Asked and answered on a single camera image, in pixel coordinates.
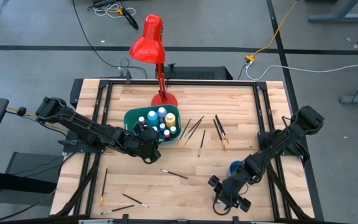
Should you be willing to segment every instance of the yellow cable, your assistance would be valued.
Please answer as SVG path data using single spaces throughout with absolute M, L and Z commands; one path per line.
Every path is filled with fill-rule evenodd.
M 16 112 L 19 111 L 19 109 L 13 108 L 13 107 L 10 107 L 10 106 L 8 106 L 8 107 L 6 107 L 6 108 L 9 109 L 9 110 L 16 111 Z M 32 113 L 26 113 L 24 116 L 30 116 L 30 117 L 32 117 L 32 118 L 37 118 L 37 115 L 32 114 Z M 50 128 L 54 128 L 54 129 L 57 129 L 57 130 L 61 130 L 61 131 L 63 131 L 63 132 L 67 132 L 67 131 L 68 131 L 68 130 L 66 130 L 66 129 L 59 128 L 58 126 L 53 125 L 53 124 L 46 123 L 45 125 L 48 126 L 48 127 L 50 127 Z
M 278 32 L 279 32 L 279 30 L 280 30 L 280 28 L 281 28 L 281 25 L 283 24 L 283 22 L 284 22 L 285 19 L 287 18 L 287 15 L 289 15 L 290 12 L 292 11 L 292 9 L 295 7 L 295 5 L 296 5 L 297 2 L 298 2 L 298 1 L 296 0 L 296 1 L 293 3 L 293 5 L 292 5 L 292 7 L 290 8 L 290 10 L 285 14 L 283 20 L 281 21 L 280 25 L 278 25 L 278 28 L 277 28 L 277 30 L 276 30 L 276 33 L 274 33 L 274 36 L 273 36 L 272 40 L 270 41 L 270 43 L 268 44 L 268 46 L 257 50 L 257 51 L 256 51 L 255 53 L 253 53 L 252 55 L 247 55 L 247 56 L 246 56 L 246 59 L 248 59 L 248 60 L 250 60 L 250 61 L 253 62 L 253 61 L 255 60 L 255 59 L 254 59 L 254 56 L 255 56 L 255 55 L 257 55 L 259 52 L 261 52 L 261 51 L 263 51 L 263 50 L 265 50 L 265 49 L 268 49 L 268 48 L 273 44 L 274 38 L 276 38 L 276 35 L 278 34 Z

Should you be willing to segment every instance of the lamp base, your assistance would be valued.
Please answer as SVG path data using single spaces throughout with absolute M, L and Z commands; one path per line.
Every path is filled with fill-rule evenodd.
M 167 98 L 165 99 L 165 102 L 162 103 L 160 95 L 159 94 L 155 95 L 152 99 L 152 106 L 167 105 L 167 104 L 178 106 L 178 100 L 173 94 L 166 93 L 166 96 Z

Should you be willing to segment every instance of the teal basket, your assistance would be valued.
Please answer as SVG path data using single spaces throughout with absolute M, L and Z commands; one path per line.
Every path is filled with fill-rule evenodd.
M 179 110 L 176 106 L 173 106 L 173 105 L 149 106 L 149 107 L 145 107 L 145 108 L 137 108 L 137 109 L 129 110 L 124 115 L 124 128 L 133 133 L 134 127 L 135 127 L 140 116 L 143 116 L 146 119 L 147 125 L 150 126 L 149 121 L 147 120 L 148 113 L 150 111 L 157 112 L 157 110 L 160 107 L 165 108 L 168 111 L 168 113 L 173 113 L 175 115 L 177 132 L 175 134 L 171 134 L 171 138 L 169 140 L 165 140 L 163 134 L 160 133 L 159 144 L 164 145 L 164 144 L 174 143 L 178 139 L 178 137 L 181 133 L 181 122 L 180 122 Z

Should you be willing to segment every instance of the white cable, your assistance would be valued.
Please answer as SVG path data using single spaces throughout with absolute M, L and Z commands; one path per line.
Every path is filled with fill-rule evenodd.
M 109 5 L 106 6 L 106 7 L 101 7 L 101 8 L 95 8 L 95 7 L 94 7 L 94 8 L 93 8 L 94 13 L 95 13 L 95 15 L 97 15 L 97 16 L 105 16 L 105 15 L 107 15 L 108 17 L 111 17 L 111 18 L 113 18 L 113 19 L 124 17 L 124 16 L 112 16 L 112 15 L 110 14 L 109 11 L 113 11 L 113 10 L 117 10 L 117 9 L 119 9 L 119 5 L 118 5 L 118 4 L 109 4 Z M 134 8 L 131 8 L 131 7 L 125 8 L 125 10 L 128 10 L 128 9 L 134 11 L 134 13 L 131 14 L 131 16 L 133 16 L 133 15 L 136 14 L 136 10 L 135 10 Z
M 345 68 L 353 68 L 353 67 L 358 67 L 358 64 L 357 65 L 348 65 L 348 66 L 345 66 L 345 67 L 342 67 L 342 68 L 335 68 L 335 69 L 331 69 L 331 70 L 325 70 L 325 71 L 314 71 L 314 70 L 307 70 L 307 69 L 301 69 L 301 68 L 291 68 L 291 67 L 286 67 L 286 66 L 281 66 L 281 65 L 271 65 L 269 66 L 265 72 L 259 77 L 259 78 L 252 78 L 251 76 L 248 75 L 248 68 L 251 66 L 252 64 L 250 63 L 249 65 L 246 66 L 246 74 L 247 74 L 247 77 L 250 78 L 251 80 L 260 80 L 265 74 L 266 72 L 273 68 L 273 67 L 278 67 L 278 68 L 287 68 L 287 69 L 290 69 L 290 70 L 296 70 L 296 71 L 301 71 L 301 72 L 313 72 L 313 73 L 327 73 L 327 72 L 335 72 L 335 71 L 338 71 L 338 70 L 342 70 L 342 69 L 345 69 Z

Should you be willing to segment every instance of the lamp shade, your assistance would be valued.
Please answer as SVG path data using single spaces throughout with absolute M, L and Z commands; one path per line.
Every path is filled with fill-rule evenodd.
M 136 60 L 146 63 L 164 63 L 165 50 L 162 45 L 162 19 L 150 14 L 144 21 L 142 37 L 137 39 L 129 50 Z

